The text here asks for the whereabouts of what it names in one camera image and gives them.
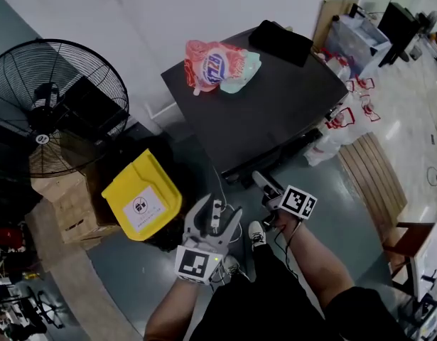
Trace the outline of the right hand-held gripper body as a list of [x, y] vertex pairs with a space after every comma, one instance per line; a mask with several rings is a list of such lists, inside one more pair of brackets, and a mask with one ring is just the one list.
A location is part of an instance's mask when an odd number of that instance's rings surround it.
[[262, 203], [269, 211], [284, 210], [301, 220], [307, 220], [315, 208], [317, 198], [289, 185], [281, 193], [265, 195]]

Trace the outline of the person's right forearm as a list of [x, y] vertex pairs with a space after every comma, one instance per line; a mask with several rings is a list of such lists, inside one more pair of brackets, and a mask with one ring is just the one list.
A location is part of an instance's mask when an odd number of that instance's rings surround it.
[[275, 222], [286, 240], [306, 283], [322, 310], [355, 283], [345, 265], [291, 213], [279, 210]]

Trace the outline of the person's left forearm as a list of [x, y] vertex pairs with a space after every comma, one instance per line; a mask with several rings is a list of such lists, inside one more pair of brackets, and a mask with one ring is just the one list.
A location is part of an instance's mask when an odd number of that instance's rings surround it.
[[200, 285], [177, 278], [150, 316], [144, 341], [183, 341], [190, 326]]

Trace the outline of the white power strip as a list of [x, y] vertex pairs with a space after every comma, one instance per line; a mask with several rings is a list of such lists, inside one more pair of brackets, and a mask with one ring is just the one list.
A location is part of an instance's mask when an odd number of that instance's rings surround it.
[[213, 229], [214, 233], [217, 233], [220, 227], [221, 213], [222, 213], [222, 201], [218, 199], [213, 200], [210, 226]]

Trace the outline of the person's right white shoe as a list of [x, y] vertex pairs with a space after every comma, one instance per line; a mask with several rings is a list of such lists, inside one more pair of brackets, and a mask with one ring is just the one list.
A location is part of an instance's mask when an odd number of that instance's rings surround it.
[[266, 245], [266, 232], [260, 222], [251, 222], [248, 227], [248, 233], [252, 249]]

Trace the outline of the person's white shoe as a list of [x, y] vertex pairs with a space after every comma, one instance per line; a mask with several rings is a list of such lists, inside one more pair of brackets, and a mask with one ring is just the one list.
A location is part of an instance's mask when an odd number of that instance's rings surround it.
[[225, 273], [232, 278], [233, 276], [243, 276], [247, 280], [249, 280], [248, 275], [241, 269], [238, 260], [232, 255], [227, 255], [223, 261], [223, 269]]
[[252, 249], [266, 245], [266, 232], [260, 222], [251, 222], [248, 227], [248, 233]]

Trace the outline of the white plastic bags group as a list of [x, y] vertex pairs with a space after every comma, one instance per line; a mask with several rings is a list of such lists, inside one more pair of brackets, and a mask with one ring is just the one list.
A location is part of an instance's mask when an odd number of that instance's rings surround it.
[[320, 125], [321, 137], [304, 153], [310, 166], [332, 158], [341, 147], [353, 144], [369, 133], [372, 124], [381, 119], [371, 99], [374, 81], [351, 74], [351, 64], [354, 62], [352, 58], [331, 53], [325, 48], [317, 56], [345, 84], [347, 94], [323, 120]]

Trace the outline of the black washing machine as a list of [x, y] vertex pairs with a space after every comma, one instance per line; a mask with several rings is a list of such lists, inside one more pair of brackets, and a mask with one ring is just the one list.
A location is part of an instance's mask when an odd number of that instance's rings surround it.
[[260, 54], [261, 68], [240, 91], [193, 94], [182, 63], [163, 72], [167, 88], [219, 174], [256, 163], [275, 166], [319, 137], [317, 126], [347, 94], [314, 53], [303, 67], [249, 44], [252, 30], [226, 43]]

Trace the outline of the wooden slatted board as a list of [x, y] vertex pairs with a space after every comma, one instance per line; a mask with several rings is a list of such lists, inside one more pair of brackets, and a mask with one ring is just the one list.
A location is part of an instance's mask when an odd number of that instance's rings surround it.
[[342, 146], [338, 158], [384, 241], [407, 205], [399, 179], [377, 137], [369, 132]]

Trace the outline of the person's black clothing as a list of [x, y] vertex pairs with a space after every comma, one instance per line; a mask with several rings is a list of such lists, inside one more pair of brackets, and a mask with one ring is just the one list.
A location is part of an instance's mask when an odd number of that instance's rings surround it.
[[212, 296], [190, 341], [411, 341], [374, 289], [352, 287], [319, 312], [268, 244]]

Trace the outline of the pale green pouch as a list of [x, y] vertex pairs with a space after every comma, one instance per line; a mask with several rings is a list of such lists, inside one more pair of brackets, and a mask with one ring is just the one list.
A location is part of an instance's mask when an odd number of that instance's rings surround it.
[[228, 57], [229, 69], [220, 89], [228, 94], [240, 91], [261, 67], [260, 54], [248, 50], [233, 51]]

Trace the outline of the red bag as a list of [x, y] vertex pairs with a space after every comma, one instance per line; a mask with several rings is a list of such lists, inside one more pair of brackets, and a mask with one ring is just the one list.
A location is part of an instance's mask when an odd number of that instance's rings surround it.
[[26, 242], [19, 228], [0, 227], [0, 249], [25, 252]]

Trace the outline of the small black standing fan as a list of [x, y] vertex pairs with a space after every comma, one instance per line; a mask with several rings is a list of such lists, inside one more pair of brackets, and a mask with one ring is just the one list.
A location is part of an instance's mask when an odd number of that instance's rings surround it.
[[425, 14], [424, 12], [420, 12], [417, 15], [417, 19], [420, 23], [419, 34], [420, 35], [428, 35], [433, 30], [434, 26], [437, 22], [437, 11], [432, 11], [429, 14]]

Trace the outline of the cardboard sheet against wall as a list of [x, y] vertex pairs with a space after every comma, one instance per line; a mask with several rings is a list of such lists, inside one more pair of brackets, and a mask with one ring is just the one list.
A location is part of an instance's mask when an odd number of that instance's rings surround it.
[[313, 48], [318, 52], [325, 43], [334, 16], [348, 14], [358, 0], [323, 0], [313, 34]]

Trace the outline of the large black pedestal fan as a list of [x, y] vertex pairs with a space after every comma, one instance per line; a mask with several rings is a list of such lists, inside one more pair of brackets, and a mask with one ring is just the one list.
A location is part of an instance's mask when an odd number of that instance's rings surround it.
[[92, 49], [38, 38], [0, 54], [0, 170], [74, 173], [102, 158], [128, 120], [121, 75]]

